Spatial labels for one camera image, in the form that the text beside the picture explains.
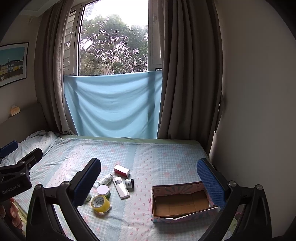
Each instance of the metal screw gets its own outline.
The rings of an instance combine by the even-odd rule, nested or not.
[[[39,190],[41,187],[42,187],[41,184],[37,184],[37,185],[35,186],[35,190]]]
[[[64,182],[62,182],[61,186],[68,186],[69,184],[70,184],[69,181],[64,181]]]
[[[237,183],[235,181],[230,181],[228,184],[231,187],[235,187],[237,185]]]
[[[258,190],[261,191],[261,190],[263,189],[263,186],[261,186],[261,185],[258,184],[258,185],[256,186],[256,188],[257,188]]]

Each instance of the white pill bottle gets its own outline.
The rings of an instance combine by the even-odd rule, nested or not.
[[[104,176],[103,178],[101,178],[99,181],[98,181],[98,184],[99,185],[107,185],[109,182],[111,182],[113,179],[113,175],[112,174],[108,174],[106,176]]]

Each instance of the packing tape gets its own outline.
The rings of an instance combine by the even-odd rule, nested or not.
[[[91,201],[91,206],[93,209],[95,209],[99,213],[104,213],[107,212],[110,209],[110,202],[109,200],[103,196],[103,195],[98,195],[95,196],[92,201]]]

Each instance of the sky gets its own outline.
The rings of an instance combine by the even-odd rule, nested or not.
[[[110,14],[118,14],[129,27],[148,25],[148,0],[100,0],[94,4],[94,10],[87,19]]]
[[[24,58],[25,47],[0,50],[0,65],[6,64],[9,60],[21,60]]]

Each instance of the trees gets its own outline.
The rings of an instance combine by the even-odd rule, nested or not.
[[[119,15],[84,19],[79,55],[80,75],[147,71],[148,26],[129,28]]]

